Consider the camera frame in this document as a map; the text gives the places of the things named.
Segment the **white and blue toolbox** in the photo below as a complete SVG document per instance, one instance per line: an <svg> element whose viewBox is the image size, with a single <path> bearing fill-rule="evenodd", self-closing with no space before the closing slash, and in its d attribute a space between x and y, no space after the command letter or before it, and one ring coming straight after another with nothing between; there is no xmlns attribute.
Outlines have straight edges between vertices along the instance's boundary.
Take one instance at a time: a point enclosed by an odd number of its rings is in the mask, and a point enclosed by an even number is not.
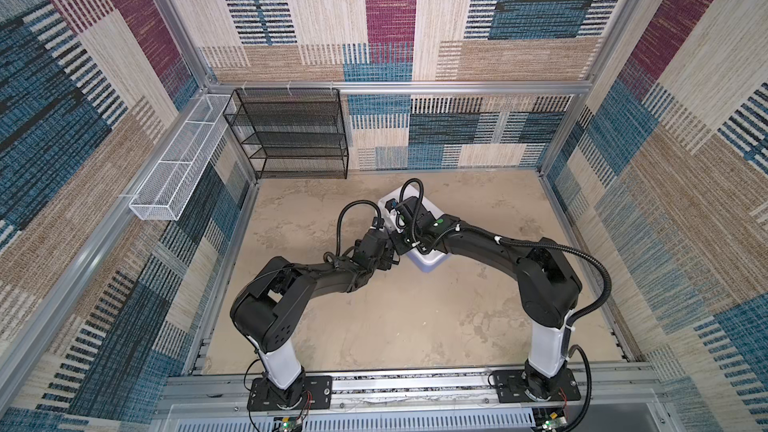
<svg viewBox="0 0 768 432"><path fill-rule="evenodd" d="M388 193L387 195L381 197L377 204L381 209L382 216L385 220L385 209L384 209L384 200L387 198L390 198L392 196L395 196L397 200L399 201L399 194L400 189L396 189ZM389 232L389 235L391 237L391 230L389 230L386 226L385 229ZM448 255L446 253L440 252L439 250L433 249L429 253L422 253L419 250L411 250L407 255L401 256L401 257L407 257L410 259L422 272L431 272L434 270L438 265L440 265L442 262L444 262Z"/></svg>

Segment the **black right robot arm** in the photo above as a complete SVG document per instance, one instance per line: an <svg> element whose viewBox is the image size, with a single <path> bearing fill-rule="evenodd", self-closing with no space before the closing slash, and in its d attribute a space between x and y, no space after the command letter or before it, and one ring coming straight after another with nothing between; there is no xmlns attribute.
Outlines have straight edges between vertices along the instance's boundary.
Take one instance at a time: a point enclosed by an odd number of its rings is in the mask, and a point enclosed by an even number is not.
<svg viewBox="0 0 768 432"><path fill-rule="evenodd" d="M607 268L582 250L548 238L513 239L442 213L424 198L424 184L407 180L396 195L380 200L392 223L401 252L470 258L517 282L522 308L532 322L532 341L525 362L526 393L534 401L554 396L565 380L570 337L575 323L601 308L612 292ZM565 258L569 254L591 264L602 278L597 298L578 308L583 285Z"/></svg>

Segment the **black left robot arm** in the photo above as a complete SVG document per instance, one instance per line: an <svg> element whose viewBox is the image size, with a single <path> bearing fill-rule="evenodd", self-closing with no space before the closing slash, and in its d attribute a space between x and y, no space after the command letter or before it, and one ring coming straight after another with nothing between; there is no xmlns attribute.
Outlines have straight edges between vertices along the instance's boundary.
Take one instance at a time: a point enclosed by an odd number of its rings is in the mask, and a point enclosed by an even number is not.
<svg viewBox="0 0 768 432"><path fill-rule="evenodd" d="M371 227L363 238L341 250L345 214L365 205L374 210ZM380 207L370 200L356 200L340 212L336 225L336 251L327 252L319 264L299 264L276 256L236 296L230 319L254 347L264 368L264 378L252 389L257 396L272 393L281 407L295 407L309 396L305 370L299 363L291 336L309 303L316 297L351 293L365 286L378 270L396 264L395 248Z"/></svg>

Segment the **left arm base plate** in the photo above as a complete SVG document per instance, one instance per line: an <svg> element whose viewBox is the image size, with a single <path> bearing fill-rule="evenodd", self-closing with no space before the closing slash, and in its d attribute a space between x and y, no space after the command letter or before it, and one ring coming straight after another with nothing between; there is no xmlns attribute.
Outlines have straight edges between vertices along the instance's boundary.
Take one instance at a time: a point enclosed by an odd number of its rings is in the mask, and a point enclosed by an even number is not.
<svg viewBox="0 0 768 432"><path fill-rule="evenodd" d="M331 407L332 392L333 377L330 375L300 375L287 389L280 389L268 378L255 379L249 393L247 410L327 410Z"/></svg>

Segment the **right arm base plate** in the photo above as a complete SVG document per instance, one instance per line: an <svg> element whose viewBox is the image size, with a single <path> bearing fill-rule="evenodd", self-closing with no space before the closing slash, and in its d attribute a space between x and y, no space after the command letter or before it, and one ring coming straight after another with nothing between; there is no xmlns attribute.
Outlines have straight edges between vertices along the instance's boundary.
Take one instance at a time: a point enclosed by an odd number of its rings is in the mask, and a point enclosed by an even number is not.
<svg viewBox="0 0 768 432"><path fill-rule="evenodd" d="M563 399L578 402L582 399L574 375L568 368L550 378L533 369L499 369L490 373L488 381L502 404L558 402Z"/></svg>

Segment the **aluminium front rail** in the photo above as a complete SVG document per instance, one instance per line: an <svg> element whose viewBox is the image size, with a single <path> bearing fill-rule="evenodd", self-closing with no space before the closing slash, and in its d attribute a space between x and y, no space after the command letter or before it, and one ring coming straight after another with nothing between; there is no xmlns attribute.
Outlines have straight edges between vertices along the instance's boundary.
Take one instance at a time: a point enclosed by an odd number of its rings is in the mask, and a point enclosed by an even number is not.
<svg viewBox="0 0 768 432"><path fill-rule="evenodd" d="M315 393L329 412L405 411L485 408L500 405L542 406L522 391L501 392L497 366L328 371L332 384ZM666 398L656 372L647 363L597 362L591 365L594 405L653 403ZM240 375L201 375L171 378L151 417L244 414L248 392Z"/></svg>

